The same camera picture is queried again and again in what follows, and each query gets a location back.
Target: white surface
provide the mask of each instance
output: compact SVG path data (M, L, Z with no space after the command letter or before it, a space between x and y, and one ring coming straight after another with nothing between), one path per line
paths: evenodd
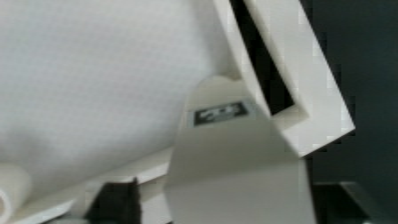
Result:
M147 181L155 180L167 174L169 160L172 148L162 150L139 161L128 163L121 168L103 173L98 177L85 180L80 184L46 195L41 199L34 200L20 209L11 218L11 224L37 224L59 217L66 212L71 216L82 217L91 206L98 191L107 182L132 181L139 177L139 183L146 185ZM158 211L165 213L160 217L167 217L167 210L162 207L162 195L146 190L146 210L149 214ZM160 201L160 205L153 205L153 200Z
M270 117L192 127L188 112L251 100L242 81L197 88L187 102L165 195L176 223L315 224L306 163Z
M32 178L27 171L11 163L0 163L0 224L18 211L32 190Z
M300 156L352 130L354 123L299 0L245 0L295 106L272 118ZM229 0L215 0L238 70L267 114Z
M187 93L231 57L211 1L0 8L0 161L37 199L172 145Z

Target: white plastic panel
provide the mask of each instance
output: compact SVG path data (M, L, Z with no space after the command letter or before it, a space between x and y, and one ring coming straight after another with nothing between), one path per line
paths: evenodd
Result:
M354 123L299 0L245 0L295 106L274 117L300 156L352 130ZM268 112L229 0L215 0L240 75Z

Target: black label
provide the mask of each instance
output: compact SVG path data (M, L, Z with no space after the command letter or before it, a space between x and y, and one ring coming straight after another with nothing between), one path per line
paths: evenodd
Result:
M249 115L243 102L224 104L194 112L194 126L210 124Z

